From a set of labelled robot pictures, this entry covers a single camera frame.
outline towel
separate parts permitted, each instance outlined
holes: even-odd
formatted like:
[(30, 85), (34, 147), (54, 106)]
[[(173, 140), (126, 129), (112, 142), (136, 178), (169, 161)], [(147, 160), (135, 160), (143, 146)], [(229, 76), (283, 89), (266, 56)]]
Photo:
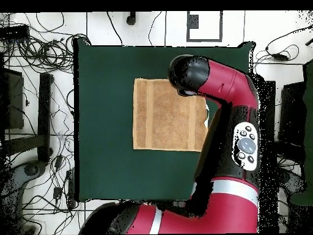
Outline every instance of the towel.
[(182, 97), (168, 80), (137, 78), (133, 98), (134, 149), (201, 151), (208, 132), (203, 97)]

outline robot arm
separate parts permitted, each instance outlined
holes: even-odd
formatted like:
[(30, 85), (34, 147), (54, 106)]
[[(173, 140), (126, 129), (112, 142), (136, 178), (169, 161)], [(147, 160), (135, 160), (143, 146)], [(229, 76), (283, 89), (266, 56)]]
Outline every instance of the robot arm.
[(168, 78), (179, 94), (219, 104), (194, 176), (196, 191), (185, 206), (192, 214), (134, 204), (111, 221), (108, 233), (256, 233), (259, 128), (252, 81), (235, 69), (190, 55), (171, 62)]

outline green tabletop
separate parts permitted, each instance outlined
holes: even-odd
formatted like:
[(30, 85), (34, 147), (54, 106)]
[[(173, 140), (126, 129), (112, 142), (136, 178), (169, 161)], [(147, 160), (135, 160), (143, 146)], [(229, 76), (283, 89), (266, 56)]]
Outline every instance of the green tabletop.
[[(134, 79), (167, 78), (181, 54), (248, 72), (253, 46), (111, 47), (78, 40), (79, 199), (188, 199), (199, 152), (133, 150)], [(217, 106), (207, 103), (212, 118)]]

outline white tile floor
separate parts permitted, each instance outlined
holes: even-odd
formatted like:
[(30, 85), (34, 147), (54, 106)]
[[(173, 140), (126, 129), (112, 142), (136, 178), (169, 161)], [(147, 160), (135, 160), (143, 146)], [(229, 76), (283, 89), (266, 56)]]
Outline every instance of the white tile floor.
[[(119, 33), (123, 44), (130, 46), (147, 46), (150, 45), (149, 42), (149, 31), (152, 21), (160, 13), (160, 11), (153, 12), (138, 12), (137, 22), (134, 26), (129, 26), (126, 24), (126, 19), (128, 12), (110, 12), (112, 22)], [(52, 30), (62, 24), (62, 14), (61, 13), (38, 13), (37, 17), (39, 22), (47, 30)], [(254, 52), (254, 61), (264, 54), (260, 53), (258, 57), (256, 54), (264, 50), (266, 45), (273, 39), (284, 35), (294, 29), (303, 28), (311, 25), (312, 20), (308, 19), (309, 14), (306, 12), (298, 11), (224, 11), (223, 13), (223, 41), (222, 42), (186, 42), (186, 12), (179, 11), (168, 11), (167, 13), (163, 11), (159, 17), (155, 20), (153, 28), (150, 32), (150, 41), (152, 45), (158, 46), (224, 46), (224, 47), (236, 47), (242, 43), (242, 41), (255, 41), (256, 49)], [(42, 32), (45, 29), (38, 23), (35, 13), (15, 13), (10, 16), (10, 22), (16, 23), (26, 23), (31, 24), (31, 26)], [(116, 36), (112, 26), (109, 22), (108, 16), (105, 12), (91, 12), (91, 13), (64, 13), (64, 25), (59, 29), (54, 30), (54, 32), (61, 32), (67, 34), (87, 34), (88, 38), (93, 45), (120, 45), (120, 40)], [(68, 37), (62, 34), (56, 34), (52, 32), (42, 33), (42, 36), (31, 30), (31, 35), (41, 39), (42, 37), (46, 40), (60, 40), (62, 37), (65, 39)], [(296, 44), (299, 46), (300, 53), (296, 59), (288, 62), (277, 62), (271, 59), (267, 59), (263, 64), (259, 64), (256, 69), (257, 73), (262, 75), (266, 80), (276, 81), (276, 103), (281, 100), (281, 89), (284, 84), (294, 83), (303, 80), (302, 66), (305, 62), (308, 62), (313, 58), (313, 44), (310, 46), (305, 46), (304, 44), (313, 38), (313, 33), (311, 31), (301, 31), (296, 34), (291, 34), (283, 39), (280, 39), (270, 45), (270, 51), (280, 52), (284, 48), (291, 44)], [(289, 49), (291, 57), (294, 57), (295, 48), (291, 47)], [(23, 72), (24, 76), (24, 86), (25, 93), (27, 94), (29, 100), (29, 106), (24, 107), (25, 113), (28, 115), (34, 130), (37, 131), (37, 116), (38, 116), (38, 98), (32, 94), (38, 91), (39, 88), (39, 75), (35, 73), (30, 67), (14, 67), (26, 65), (23, 58), (18, 57), (19, 53), (16, 51), (15, 55), (17, 57), (11, 57), (10, 68)], [(55, 117), (52, 118), (52, 125), (55, 133), (51, 136), (51, 147), (55, 152), (59, 150), (59, 145), (64, 144), (65, 134), (73, 134), (73, 118), (70, 114), (70, 109), (64, 102), (64, 97), (67, 93), (73, 89), (73, 76), (70, 73), (65, 72), (53, 72), (55, 78), (55, 83), (52, 85), (52, 97), (55, 100), (51, 101), (51, 110), (57, 111), (60, 109)], [(69, 104), (73, 106), (73, 95), (69, 96)], [(276, 137), (279, 128), (279, 113), (280, 107), (276, 107), (275, 112), (275, 133)], [(22, 130), (11, 130), (11, 138), (17, 138), (19, 136), (24, 136), (25, 134), (32, 134), (31, 125), (28, 120), (24, 119), (24, 128)], [(70, 145), (70, 149), (73, 150), (72, 139), (67, 139), (67, 143)], [(62, 155), (70, 155), (66, 150)], [(37, 156), (37, 151), (32, 150), (25, 152), (17, 157), (13, 165), (18, 165), (22, 162), (26, 162), (30, 159), (35, 159)], [(74, 166), (73, 158), (70, 158), (71, 167)], [(59, 181), (65, 177), (65, 172), (70, 168), (67, 163), (66, 166), (59, 172)], [(49, 179), (49, 171), (30, 182), (28, 188), (35, 185), (44, 183)], [(40, 186), (26, 190), (23, 197), (23, 202), (27, 203), (34, 195), (45, 195), (45, 198), (50, 201), (53, 197), (53, 188), (49, 189), (51, 181), (42, 184)], [(285, 201), (285, 196), (283, 192), (279, 192), (279, 199)], [(59, 230), (63, 229), (63, 226), (68, 225), (64, 228), (62, 234), (78, 234), (79, 226), (84, 222), (84, 219), (97, 208), (99, 205), (106, 203), (107, 201), (93, 200), (87, 203), (80, 204), (77, 211), (73, 212), (73, 220), (70, 222), (71, 218), (66, 221), (64, 220), (70, 216), (70, 214), (58, 213), (50, 214), (53, 212), (53, 207), (47, 205), (44, 200), (35, 199), (34, 204), (30, 204), (24, 210), (27, 218), (32, 217), (31, 220), (35, 220), (42, 224), (41, 234), (54, 234)], [(64, 201), (61, 201), (61, 208), (66, 208)], [(279, 211), (281, 214), (287, 213), (287, 208), (279, 205)]]

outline robot button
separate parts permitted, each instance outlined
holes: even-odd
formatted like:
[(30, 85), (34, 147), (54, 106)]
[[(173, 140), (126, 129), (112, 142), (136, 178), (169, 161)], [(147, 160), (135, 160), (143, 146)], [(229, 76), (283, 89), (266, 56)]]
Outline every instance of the robot button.
[(254, 159), (251, 156), (248, 156), (248, 162), (253, 163)]
[(238, 156), (238, 158), (239, 158), (240, 160), (243, 160), (243, 159), (245, 159), (245, 157), (246, 157), (246, 156), (244, 155), (244, 153), (242, 153), (242, 152), (239, 152), (237, 156)]
[(256, 144), (253, 142), (252, 139), (249, 138), (242, 138), (238, 143), (237, 146), (239, 150), (243, 151), (247, 154), (253, 154), (256, 151)]
[(240, 132), (240, 135), (245, 137), (245, 136), (247, 136), (247, 133), (246, 133), (244, 130), (242, 130), (242, 131)]

